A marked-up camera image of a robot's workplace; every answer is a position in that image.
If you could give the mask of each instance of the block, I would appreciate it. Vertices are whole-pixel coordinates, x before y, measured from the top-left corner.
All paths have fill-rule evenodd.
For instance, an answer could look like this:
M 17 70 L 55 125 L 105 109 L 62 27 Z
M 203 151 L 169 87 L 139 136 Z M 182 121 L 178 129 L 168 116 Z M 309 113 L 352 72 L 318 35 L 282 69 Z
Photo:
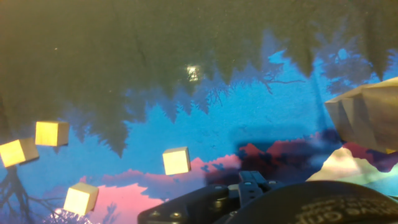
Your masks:
M 377 143 L 398 150 L 398 77 L 364 88 L 363 98 Z
M 325 102 L 325 106 L 329 112 L 330 118 L 333 121 L 340 138 L 344 141 L 356 142 L 356 138 L 351 127 L 351 123 L 349 122 L 348 115 L 344 109 L 342 99 L 350 98 L 358 93 L 361 93 L 361 90 L 364 87 L 366 87 L 366 85 L 359 86 Z
M 183 174 L 191 170 L 188 147 L 168 149 L 163 153 L 166 175 Z
M 78 215 L 86 215 L 94 209 L 98 192 L 97 187 L 82 182 L 77 183 L 68 189 L 63 209 Z
M 362 92 L 341 100 L 348 121 L 354 132 L 355 143 L 368 149 L 386 153 L 386 148 L 380 146 L 374 137 L 373 126 L 369 120 L 368 108 L 363 100 Z
M 69 123 L 61 121 L 36 122 L 36 145 L 62 146 L 69 141 Z
M 31 161 L 39 157 L 33 138 L 19 139 L 0 146 L 0 156 L 5 167 Z

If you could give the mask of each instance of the screw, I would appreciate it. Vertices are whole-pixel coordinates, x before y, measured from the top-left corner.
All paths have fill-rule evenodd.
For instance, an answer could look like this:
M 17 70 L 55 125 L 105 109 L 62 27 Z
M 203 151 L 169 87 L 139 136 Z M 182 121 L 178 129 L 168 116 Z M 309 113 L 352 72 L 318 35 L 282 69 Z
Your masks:
M 180 218 L 181 214 L 179 214 L 178 212 L 174 212 L 173 214 L 170 215 L 170 217 L 172 217 L 172 218 Z
M 158 217 L 160 215 L 160 213 L 159 212 L 157 212 L 157 211 L 154 211 L 154 212 L 152 212 L 149 216 L 152 216 L 152 217 Z

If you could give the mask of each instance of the yellow cube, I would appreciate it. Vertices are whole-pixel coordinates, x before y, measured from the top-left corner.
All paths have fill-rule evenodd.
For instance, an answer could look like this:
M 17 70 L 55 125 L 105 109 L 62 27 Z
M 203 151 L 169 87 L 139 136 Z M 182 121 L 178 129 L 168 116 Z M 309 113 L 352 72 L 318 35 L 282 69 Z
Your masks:
M 33 138 L 20 139 L 0 146 L 0 156 L 5 167 L 27 162 L 39 157 Z
M 36 145 L 62 146 L 69 141 L 69 123 L 61 121 L 36 122 Z
M 166 175 L 183 174 L 191 169 L 188 147 L 168 149 L 163 153 Z
M 82 182 L 75 184 L 68 189 L 63 209 L 78 215 L 86 215 L 94 209 L 98 192 L 97 187 Z

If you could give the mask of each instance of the foam block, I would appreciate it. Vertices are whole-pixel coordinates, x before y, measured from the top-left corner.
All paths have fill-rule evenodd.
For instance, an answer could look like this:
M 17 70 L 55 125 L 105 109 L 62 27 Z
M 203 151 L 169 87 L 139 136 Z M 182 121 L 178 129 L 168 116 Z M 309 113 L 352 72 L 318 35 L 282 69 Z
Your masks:
M 163 162 L 166 175 L 183 174 L 189 172 L 191 163 L 188 147 L 168 149 L 163 153 Z
M 0 146 L 0 156 L 5 167 L 31 161 L 39 157 L 33 138 L 19 139 Z
M 377 143 L 398 150 L 398 77 L 364 88 L 363 98 Z
M 38 121 L 36 145 L 62 146 L 69 141 L 69 123 L 61 121 Z
M 359 86 L 325 102 L 325 106 L 329 112 L 330 118 L 333 121 L 340 138 L 344 141 L 356 142 L 356 136 L 348 119 L 349 114 L 347 114 L 347 111 L 343 106 L 343 99 L 351 98 L 352 96 L 361 93 L 361 90 L 364 87 L 366 87 L 366 85 Z
M 78 215 L 86 215 L 94 209 L 98 192 L 97 187 L 82 182 L 77 183 L 68 189 L 63 209 Z

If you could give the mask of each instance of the black mechanical part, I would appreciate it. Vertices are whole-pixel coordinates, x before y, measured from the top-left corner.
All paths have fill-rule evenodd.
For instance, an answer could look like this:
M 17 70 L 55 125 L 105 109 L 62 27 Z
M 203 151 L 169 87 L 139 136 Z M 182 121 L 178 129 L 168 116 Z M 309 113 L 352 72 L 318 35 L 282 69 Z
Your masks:
M 398 224 L 398 201 L 360 185 L 284 186 L 256 171 L 229 187 L 209 185 L 139 214 L 138 224 Z

